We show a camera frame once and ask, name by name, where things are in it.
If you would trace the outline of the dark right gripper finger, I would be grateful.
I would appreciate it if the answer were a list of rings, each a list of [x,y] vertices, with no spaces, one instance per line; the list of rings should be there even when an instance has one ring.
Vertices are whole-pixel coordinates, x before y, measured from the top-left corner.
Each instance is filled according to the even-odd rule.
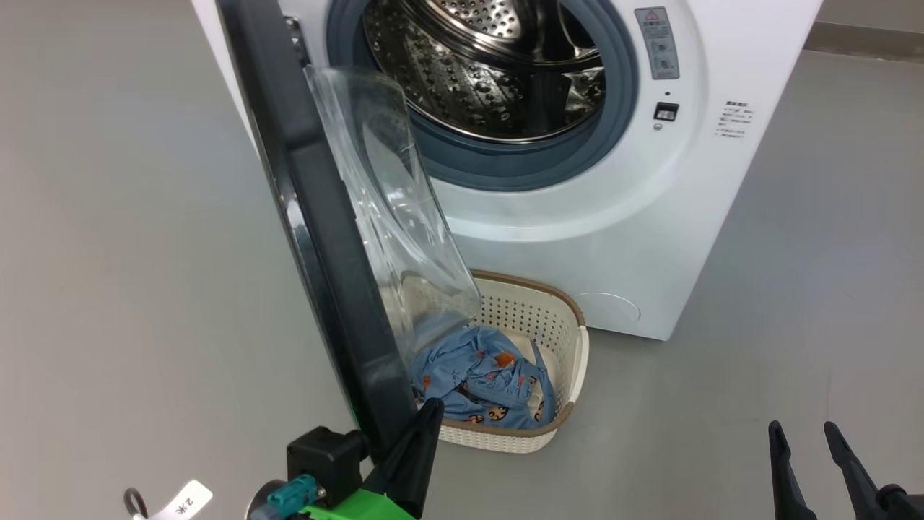
[[[876,494],[878,488],[869,477],[835,422],[825,422],[824,434],[832,461],[840,468],[855,519],[884,519]]]
[[[790,464],[791,448],[779,421],[769,423],[769,447],[775,519],[816,519],[814,511],[806,506],[798,486]]]

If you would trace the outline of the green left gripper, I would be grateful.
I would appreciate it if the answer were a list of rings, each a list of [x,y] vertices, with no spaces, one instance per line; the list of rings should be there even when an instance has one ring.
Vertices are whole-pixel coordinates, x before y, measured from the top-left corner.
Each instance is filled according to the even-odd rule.
[[[423,517],[445,405],[427,399],[360,488],[332,509],[315,504],[300,519],[387,520]]]

